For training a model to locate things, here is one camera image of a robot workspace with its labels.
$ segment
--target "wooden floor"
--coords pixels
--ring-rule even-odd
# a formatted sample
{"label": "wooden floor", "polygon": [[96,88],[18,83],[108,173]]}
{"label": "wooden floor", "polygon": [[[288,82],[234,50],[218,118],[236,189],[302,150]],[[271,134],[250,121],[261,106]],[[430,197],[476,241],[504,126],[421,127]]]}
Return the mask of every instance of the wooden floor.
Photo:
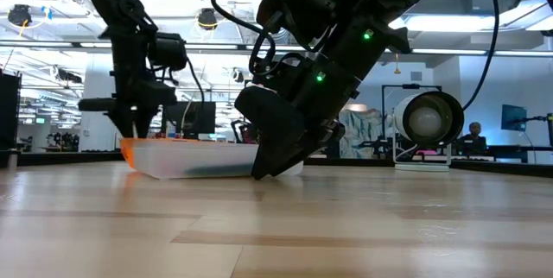
{"label": "wooden floor", "polygon": [[160,181],[122,162],[0,173],[0,277],[553,277],[553,180],[278,179]]}

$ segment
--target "white wall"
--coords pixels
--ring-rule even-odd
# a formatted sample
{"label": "white wall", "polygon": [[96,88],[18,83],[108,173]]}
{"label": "white wall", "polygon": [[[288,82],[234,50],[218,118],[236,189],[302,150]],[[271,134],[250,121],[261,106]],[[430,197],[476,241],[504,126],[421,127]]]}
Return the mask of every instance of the white wall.
{"label": "white wall", "polygon": [[[390,63],[386,66],[377,64],[365,77],[363,83],[358,88],[360,94],[349,104],[366,104],[368,109],[380,110],[382,107],[381,86],[382,85],[401,85],[401,84],[419,84],[433,85],[433,71],[427,68],[424,63],[406,62],[399,63],[400,74],[395,74],[396,63]],[[411,72],[422,72],[423,80],[412,82]],[[386,111],[391,110],[401,100],[417,93],[417,91],[406,91],[400,88],[386,88],[385,95],[389,96],[386,101]]]}
{"label": "white wall", "polygon": [[[443,85],[445,92],[457,97],[464,105],[474,93],[485,62],[486,57],[452,58],[435,68],[435,83]],[[529,117],[544,116],[553,111],[552,86],[551,59],[494,57],[478,97],[465,111],[463,133],[468,133],[471,122],[479,122],[488,144],[529,145],[520,133],[501,129],[502,105],[525,107]],[[528,123],[526,132],[534,145],[549,145],[545,122]],[[529,162],[534,162],[532,153],[529,154]],[[551,153],[537,152],[537,163],[553,163]]]}

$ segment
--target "ceiling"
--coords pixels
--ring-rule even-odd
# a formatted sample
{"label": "ceiling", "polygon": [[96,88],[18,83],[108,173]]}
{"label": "ceiling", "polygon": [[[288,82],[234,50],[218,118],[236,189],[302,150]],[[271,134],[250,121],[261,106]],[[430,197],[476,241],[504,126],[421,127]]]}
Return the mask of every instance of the ceiling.
{"label": "ceiling", "polygon": [[[222,17],[218,17],[218,26],[214,31],[200,28],[197,15],[201,9],[211,8],[209,0],[141,1],[161,31],[178,33],[187,43],[252,44],[257,38],[257,34],[225,21]],[[235,16],[247,22],[255,22],[260,1],[218,0],[218,3]],[[533,1],[523,5],[525,9],[520,6],[521,4],[515,8],[517,0],[500,2],[502,32],[498,49],[532,49],[541,45],[543,37],[540,32],[526,29],[552,15],[545,2]],[[30,28],[21,30],[8,21],[7,15],[15,4],[30,6],[29,13],[33,17]],[[489,21],[492,14],[490,5],[490,0],[422,0],[402,17],[401,22],[394,23],[410,28],[409,39],[413,48],[487,49],[489,32],[493,25],[493,22]],[[461,23],[469,21],[474,24],[462,29]],[[98,36],[104,29],[105,23],[98,16],[90,0],[0,0],[0,40],[96,42],[99,41]],[[296,44],[293,36],[285,31],[277,39],[280,45]],[[83,85],[57,79],[56,70],[65,70],[86,80],[86,64],[89,53],[94,50],[93,47],[74,50],[0,47],[0,65],[6,72],[21,73],[24,86],[55,87],[37,91],[76,101],[80,98]],[[386,63],[391,59],[394,59],[391,55],[385,55],[382,62]],[[218,54],[216,51],[202,54],[195,51],[191,54],[191,60],[201,77],[202,85],[219,92],[215,99],[221,102],[233,100],[236,92],[243,86],[243,83],[237,83],[232,78],[235,72],[241,72],[246,78],[249,76],[248,56],[244,54]],[[402,56],[401,61],[424,62],[432,67],[437,59],[431,54],[412,54]],[[179,72],[175,78],[180,82],[181,92],[187,93],[180,98],[194,97],[190,95],[194,90],[190,72]]]}

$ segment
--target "person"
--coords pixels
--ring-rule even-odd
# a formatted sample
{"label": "person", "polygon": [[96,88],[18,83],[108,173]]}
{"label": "person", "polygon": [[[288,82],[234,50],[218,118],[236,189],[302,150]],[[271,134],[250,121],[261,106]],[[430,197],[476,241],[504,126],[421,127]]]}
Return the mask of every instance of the person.
{"label": "person", "polygon": [[459,139],[460,152],[462,155],[483,155],[486,153],[486,138],[480,136],[482,127],[480,123],[474,122],[468,125],[470,134],[464,135]]}

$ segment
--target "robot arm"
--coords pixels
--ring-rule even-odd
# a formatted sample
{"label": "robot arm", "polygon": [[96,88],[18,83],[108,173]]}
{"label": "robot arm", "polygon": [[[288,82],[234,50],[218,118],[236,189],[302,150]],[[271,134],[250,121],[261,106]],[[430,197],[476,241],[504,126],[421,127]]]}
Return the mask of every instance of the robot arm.
{"label": "robot arm", "polygon": [[155,70],[170,72],[188,62],[185,41],[177,34],[157,32],[157,26],[139,0],[91,0],[107,24],[100,38],[111,40],[115,79],[113,98],[83,99],[82,111],[103,111],[124,137],[146,137],[149,124],[160,105],[176,102],[175,88],[156,78]]}
{"label": "robot arm", "polygon": [[[216,0],[211,1],[218,9]],[[261,135],[252,176],[278,175],[343,136],[336,117],[349,98],[357,97],[357,87],[378,58],[388,47],[410,52],[407,29],[388,24],[418,1],[262,0],[257,22],[263,30],[250,64],[253,82],[262,87],[245,88],[235,103]],[[275,48],[269,33],[280,28],[316,53],[315,58],[286,54],[272,61]],[[270,41],[269,59],[257,57],[264,39]],[[309,46],[314,39],[320,39],[318,44]],[[299,63],[285,63],[289,58]]]}

